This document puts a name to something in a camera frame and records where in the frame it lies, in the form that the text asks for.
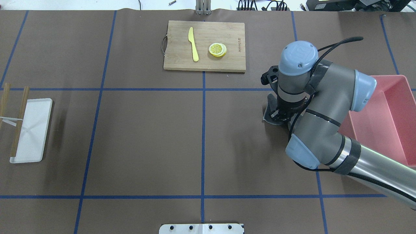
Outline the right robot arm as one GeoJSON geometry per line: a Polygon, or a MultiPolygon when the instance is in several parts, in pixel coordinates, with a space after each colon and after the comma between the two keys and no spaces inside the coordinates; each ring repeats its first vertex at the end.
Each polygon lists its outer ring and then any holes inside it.
{"type": "Polygon", "coordinates": [[[347,176],[415,209],[415,170],[339,133],[349,111],[362,111],[376,89],[376,80],[357,70],[325,60],[351,37],[319,50],[295,41],[282,51],[278,65],[261,77],[274,93],[267,96],[263,120],[289,129],[285,152],[299,167],[347,176]]]}

